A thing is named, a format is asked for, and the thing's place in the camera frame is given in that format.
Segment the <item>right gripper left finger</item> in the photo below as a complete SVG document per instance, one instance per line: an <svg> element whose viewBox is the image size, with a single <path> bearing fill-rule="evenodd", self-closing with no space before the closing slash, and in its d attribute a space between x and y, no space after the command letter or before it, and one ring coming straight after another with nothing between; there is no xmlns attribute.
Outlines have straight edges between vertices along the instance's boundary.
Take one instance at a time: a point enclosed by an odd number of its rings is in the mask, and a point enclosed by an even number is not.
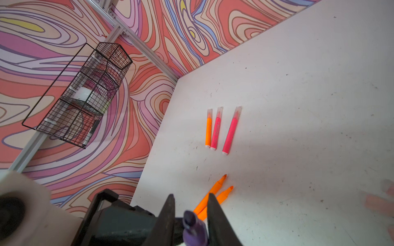
<svg viewBox="0 0 394 246"><path fill-rule="evenodd" d="M175 222L175 198L168 195L157 221L143 246L172 246Z"/></svg>

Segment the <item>translucent pink pen cap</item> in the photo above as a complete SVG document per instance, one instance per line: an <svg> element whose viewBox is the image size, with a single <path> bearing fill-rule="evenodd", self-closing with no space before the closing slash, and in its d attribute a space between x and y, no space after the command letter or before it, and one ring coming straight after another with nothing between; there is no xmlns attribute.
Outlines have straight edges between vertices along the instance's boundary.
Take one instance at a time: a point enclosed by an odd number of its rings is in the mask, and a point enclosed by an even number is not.
<svg viewBox="0 0 394 246"><path fill-rule="evenodd" d="M387 231L392 241L394 241L394 225L390 225Z"/></svg>

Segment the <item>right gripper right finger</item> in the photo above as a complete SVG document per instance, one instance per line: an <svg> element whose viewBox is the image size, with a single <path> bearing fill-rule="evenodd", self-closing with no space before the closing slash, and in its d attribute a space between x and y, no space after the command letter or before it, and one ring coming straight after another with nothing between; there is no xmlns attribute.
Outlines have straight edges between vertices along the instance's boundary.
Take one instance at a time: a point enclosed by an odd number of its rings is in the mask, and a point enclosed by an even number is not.
<svg viewBox="0 0 394 246"><path fill-rule="evenodd" d="M214 194L209 194L207 221L210 246L242 246Z"/></svg>

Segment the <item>purple pen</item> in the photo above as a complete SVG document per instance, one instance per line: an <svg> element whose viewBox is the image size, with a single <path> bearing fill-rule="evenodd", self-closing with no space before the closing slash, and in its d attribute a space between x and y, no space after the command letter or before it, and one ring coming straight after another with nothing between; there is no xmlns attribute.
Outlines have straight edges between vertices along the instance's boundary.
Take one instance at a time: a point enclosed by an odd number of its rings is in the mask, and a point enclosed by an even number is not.
<svg viewBox="0 0 394 246"><path fill-rule="evenodd" d="M208 232L203 221L190 210L186 210L183 215L183 241L186 246L208 246Z"/></svg>

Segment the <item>pink highlighter pen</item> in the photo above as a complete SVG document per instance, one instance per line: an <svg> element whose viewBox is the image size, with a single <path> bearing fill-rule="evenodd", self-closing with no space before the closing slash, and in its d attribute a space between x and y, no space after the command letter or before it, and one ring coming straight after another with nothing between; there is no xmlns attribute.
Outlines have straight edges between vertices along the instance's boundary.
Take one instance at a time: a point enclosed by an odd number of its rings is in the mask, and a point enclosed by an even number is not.
<svg viewBox="0 0 394 246"><path fill-rule="evenodd" d="M222 150L222 153L225 154L225 155L228 155L230 153L231 145L233 143L235 131L236 131L236 128L237 128L237 125L238 125L238 122L239 122L239 118L240 118L241 112L242 112L242 107L241 106L238 106L238 107L235 108L235 112L234 112L234 115L233 115L233 118L232 118L229 130L228 130L228 134L227 134L226 139L225 139L223 150Z"/></svg>
<svg viewBox="0 0 394 246"><path fill-rule="evenodd" d="M211 150L216 150L218 147L222 114L223 114L223 107L218 107L218 110L216 113L216 118L215 118L215 123L214 123L214 130L213 130L213 135L212 135L212 140L211 140L211 146L210 146Z"/></svg>

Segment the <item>orange highlighter pen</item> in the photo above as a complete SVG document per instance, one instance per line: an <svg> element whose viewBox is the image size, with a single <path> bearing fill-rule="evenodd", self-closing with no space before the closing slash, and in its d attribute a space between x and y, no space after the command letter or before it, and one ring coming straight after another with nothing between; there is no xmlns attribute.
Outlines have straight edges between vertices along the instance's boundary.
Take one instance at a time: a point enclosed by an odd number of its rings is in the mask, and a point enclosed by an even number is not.
<svg viewBox="0 0 394 246"><path fill-rule="evenodd" d="M213 109L207 110L206 135L205 135L205 147L206 148L210 148L210 146L211 146L212 113L213 113Z"/></svg>

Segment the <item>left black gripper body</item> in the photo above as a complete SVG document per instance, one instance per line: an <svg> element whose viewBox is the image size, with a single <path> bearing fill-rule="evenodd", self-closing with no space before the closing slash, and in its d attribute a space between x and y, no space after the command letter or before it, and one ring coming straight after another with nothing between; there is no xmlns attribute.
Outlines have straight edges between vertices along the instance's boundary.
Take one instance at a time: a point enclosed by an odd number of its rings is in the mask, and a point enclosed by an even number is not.
<svg viewBox="0 0 394 246"><path fill-rule="evenodd" d="M139 206L121 201L105 189L94 196L73 246L141 246L151 234L158 218Z"/></svg>

